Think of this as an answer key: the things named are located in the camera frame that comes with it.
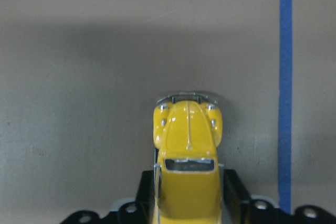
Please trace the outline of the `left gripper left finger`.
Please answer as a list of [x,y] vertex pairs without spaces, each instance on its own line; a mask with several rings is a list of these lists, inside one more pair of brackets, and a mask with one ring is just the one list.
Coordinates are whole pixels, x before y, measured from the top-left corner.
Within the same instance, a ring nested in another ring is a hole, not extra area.
[[135,201],[141,206],[146,223],[152,223],[155,206],[154,171],[145,170],[136,193]]

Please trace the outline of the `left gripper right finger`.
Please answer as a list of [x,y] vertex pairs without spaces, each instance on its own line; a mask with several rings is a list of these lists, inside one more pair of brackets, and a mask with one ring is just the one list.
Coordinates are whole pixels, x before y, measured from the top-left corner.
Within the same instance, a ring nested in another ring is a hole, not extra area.
[[232,223],[245,223],[250,194],[234,169],[224,169],[224,204]]

